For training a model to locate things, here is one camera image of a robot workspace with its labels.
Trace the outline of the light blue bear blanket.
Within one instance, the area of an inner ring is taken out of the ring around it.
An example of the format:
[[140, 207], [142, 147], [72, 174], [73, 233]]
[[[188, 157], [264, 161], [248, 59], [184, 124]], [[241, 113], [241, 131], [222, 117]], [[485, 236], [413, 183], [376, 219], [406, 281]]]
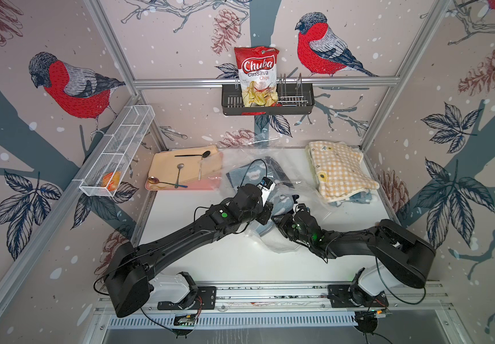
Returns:
[[[267, 200], [273, 203], [272, 216], [266, 225], [261, 225], [255, 220], [263, 209], [262, 193], [257, 185], [265, 176], [274, 181], [275, 189]], [[271, 156], [255, 159], [247, 165], [231, 170], [226, 173], [226, 177], [236, 191], [226, 203], [226, 207], [240, 223], [255, 224], [251, 229], [253, 236], [269, 235], [275, 228], [273, 216], [291, 211], [299, 198], [293, 182], [282, 166]]]

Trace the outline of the clear plastic vacuum bag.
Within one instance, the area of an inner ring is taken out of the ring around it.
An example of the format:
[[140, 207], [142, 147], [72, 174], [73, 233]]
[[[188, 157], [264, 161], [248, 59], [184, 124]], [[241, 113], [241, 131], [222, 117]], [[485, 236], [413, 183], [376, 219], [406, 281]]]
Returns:
[[285, 254], [300, 249], [307, 250], [309, 243], [300, 235], [291, 239], [283, 235], [280, 222], [292, 216], [299, 205], [303, 204], [313, 214], [317, 208], [325, 215], [328, 207], [309, 178], [302, 174], [306, 165], [306, 155], [293, 157], [296, 151], [288, 148], [226, 148], [219, 151], [222, 158], [220, 191], [226, 196], [234, 196], [245, 185], [257, 186], [264, 177], [273, 181], [275, 188], [270, 192], [268, 201], [273, 205], [267, 224], [255, 220], [242, 224], [234, 236], [250, 239], [264, 249]]

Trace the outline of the orange checkered blanket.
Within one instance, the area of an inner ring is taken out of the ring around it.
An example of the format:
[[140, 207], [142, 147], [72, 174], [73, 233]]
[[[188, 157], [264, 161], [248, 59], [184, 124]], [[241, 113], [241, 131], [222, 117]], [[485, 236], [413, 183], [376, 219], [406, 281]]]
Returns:
[[342, 202], [379, 183], [362, 170], [364, 155], [342, 142], [312, 141], [306, 146], [317, 189], [328, 203]]

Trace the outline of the teal bear print blanket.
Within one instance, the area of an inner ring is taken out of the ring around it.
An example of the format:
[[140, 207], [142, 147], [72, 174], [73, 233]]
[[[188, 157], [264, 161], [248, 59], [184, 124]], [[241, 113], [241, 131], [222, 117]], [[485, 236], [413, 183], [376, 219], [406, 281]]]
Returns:
[[335, 206], [335, 207], [340, 207], [342, 204], [370, 204], [372, 202], [372, 192], [370, 190], [363, 190], [359, 193], [355, 193], [354, 195], [342, 199], [340, 201], [334, 201], [330, 202], [329, 205]]

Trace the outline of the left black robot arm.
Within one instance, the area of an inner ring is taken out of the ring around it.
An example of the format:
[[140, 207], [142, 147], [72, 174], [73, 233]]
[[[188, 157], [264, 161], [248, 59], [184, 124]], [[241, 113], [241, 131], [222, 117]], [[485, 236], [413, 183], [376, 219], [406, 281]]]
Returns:
[[115, 314], [125, 318], [140, 310], [155, 290], [150, 281], [188, 253], [237, 233], [242, 224], [267, 224], [273, 208], [268, 199], [274, 188], [274, 182], [264, 177], [257, 185], [241, 186], [235, 196], [211, 205], [174, 233], [138, 247], [130, 242], [119, 246], [102, 276]]

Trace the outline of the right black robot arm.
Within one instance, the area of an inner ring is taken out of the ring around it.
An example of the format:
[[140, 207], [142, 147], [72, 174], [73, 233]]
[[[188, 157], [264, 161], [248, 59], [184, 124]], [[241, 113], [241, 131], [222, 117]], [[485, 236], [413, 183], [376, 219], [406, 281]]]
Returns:
[[304, 246], [324, 262], [343, 256], [375, 258], [375, 268], [360, 269], [347, 289], [356, 306], [370, 306], [382, 292], [398, 285], [425, 289], [436, 251], [392, 220], [383, 219], [378, 225], [359, 231], [327, 231], [304, 204], [297, 204], [272, 220], [284, 238]]

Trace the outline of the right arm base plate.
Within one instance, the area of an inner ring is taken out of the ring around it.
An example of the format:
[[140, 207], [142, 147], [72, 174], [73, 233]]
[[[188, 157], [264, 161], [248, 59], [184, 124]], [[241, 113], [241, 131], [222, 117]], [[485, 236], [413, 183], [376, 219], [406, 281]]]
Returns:
[[327, 286], [327, 298], [332, 308], [388, 308], [386, 295], [381, 292], [372, 296], [360, 287], [347, 284], [333, 284]]

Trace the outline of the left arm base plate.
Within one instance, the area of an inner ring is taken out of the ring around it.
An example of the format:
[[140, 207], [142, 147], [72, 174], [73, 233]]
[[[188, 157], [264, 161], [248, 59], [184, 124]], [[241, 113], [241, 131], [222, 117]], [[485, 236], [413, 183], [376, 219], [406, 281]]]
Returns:
[[178, 303], [159, 302], [158, 310], [213, 310], [215, 308], [217, 288], [215, 286], [201, 286], [191, 290]]

